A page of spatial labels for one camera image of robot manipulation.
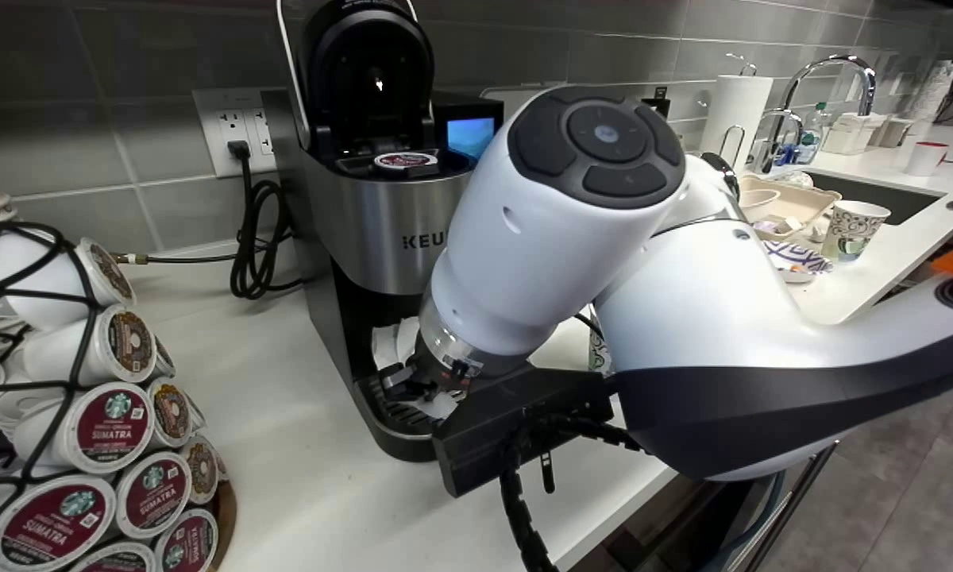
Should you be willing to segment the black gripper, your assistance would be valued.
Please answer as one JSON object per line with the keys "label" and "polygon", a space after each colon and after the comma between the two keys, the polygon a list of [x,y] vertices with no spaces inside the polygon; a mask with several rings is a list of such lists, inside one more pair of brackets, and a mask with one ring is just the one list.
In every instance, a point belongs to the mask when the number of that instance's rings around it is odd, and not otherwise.
{"label": "black gripper", "polygon": [[527,366],[527,357],[496,357],[477,350],[448,327],[433,302],[420,312],[420,333],[412,342],[412,380],[433,384],[448,398],[466,398],[472,386],[493,377],[509,377]]}

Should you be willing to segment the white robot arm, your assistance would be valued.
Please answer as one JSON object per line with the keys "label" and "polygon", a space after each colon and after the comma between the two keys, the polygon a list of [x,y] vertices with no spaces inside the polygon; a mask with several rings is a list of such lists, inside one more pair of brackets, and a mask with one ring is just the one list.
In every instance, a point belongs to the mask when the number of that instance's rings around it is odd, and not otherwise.
{"label": "white robot arm", "polygon": [[686,477],[765,477],[953,386],[953,302],[936,282],[814,325],[728,178],[655,109],[547,88],[466,178],[417,366],[463,384],[531,357],[577,308],[599,318],[632,437]]}

